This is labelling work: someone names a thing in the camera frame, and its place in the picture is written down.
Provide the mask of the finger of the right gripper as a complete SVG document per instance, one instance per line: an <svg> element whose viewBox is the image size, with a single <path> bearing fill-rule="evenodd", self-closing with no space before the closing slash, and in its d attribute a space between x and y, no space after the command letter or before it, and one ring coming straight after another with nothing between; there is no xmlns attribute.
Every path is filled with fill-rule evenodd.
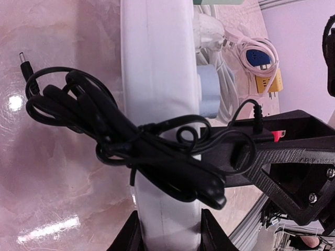
<svg viewBox="0 0 335 251"><path fill-rule="evenodd" d="M302 110L268 116L255 162L226 186L255 185L298 225L334 226L334 128Z"/></svg>

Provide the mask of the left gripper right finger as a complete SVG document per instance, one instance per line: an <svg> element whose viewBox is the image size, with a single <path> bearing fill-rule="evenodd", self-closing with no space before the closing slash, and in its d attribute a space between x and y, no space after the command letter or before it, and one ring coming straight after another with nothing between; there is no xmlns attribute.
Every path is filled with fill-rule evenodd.
<svg viewBox="0 0 335 251"><path fill-rule="evenodd" d="M208 209L202 209L200 230L200 250L237 251L237 248Z"/></svg>

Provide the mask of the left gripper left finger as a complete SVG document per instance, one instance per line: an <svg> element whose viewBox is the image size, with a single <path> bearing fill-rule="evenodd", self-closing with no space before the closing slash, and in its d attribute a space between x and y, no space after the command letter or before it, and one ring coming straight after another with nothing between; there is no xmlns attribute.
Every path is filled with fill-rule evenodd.
<svg viewBox="0 0 335 251"><path fill-rule="evenodd" d="M107 248L107 251L140 251L143 250L140 220L138 211L134 210L120 232Z"/></svg>

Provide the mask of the black plug adapter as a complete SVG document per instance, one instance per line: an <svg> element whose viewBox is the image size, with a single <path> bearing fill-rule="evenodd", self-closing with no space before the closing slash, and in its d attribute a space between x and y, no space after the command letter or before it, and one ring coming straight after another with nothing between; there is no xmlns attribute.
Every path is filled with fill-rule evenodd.
<svg viewBox="0 0 335 251"><path fill-rule="evenodd" d="M159 123L134 125L119 110L107 87L89 73L54 66L35 72L23 53L26 111L35 121L66 127L96 141L96 157L109 166L131 170L130 184L141 173L153 185L181 202L199 200L216 210L226 204L225 179L250 170L256 159L252 136L235 129L234 121L218 133L199 115L184 115ZM213 149L230 135L249 148L247 162L220 171L196 155Z"/></svg>

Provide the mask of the blue cube socket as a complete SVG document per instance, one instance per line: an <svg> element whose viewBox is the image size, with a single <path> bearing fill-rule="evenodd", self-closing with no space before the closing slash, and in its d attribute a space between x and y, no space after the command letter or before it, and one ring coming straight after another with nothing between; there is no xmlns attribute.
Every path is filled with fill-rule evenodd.
<svg viewBox="0 0 335 251"><path fill-rule="evenodd" d="M271 64L271 58L265 52L260 50L247 50L246 56L249 64L254 67Z"/></svg>

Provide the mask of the white power strip blue USB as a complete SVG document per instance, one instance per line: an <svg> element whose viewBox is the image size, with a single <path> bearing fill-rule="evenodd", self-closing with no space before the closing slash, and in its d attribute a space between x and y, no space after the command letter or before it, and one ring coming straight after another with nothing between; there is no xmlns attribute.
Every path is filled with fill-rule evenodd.
<svg viewBox="0 0 335 251"><path fill-rule="evenodd" d="M192 1L121 1L126 116L136 125L199 112ZM146 250L199 250L199 201L183 203L144 175L135 179Z"/></svg>

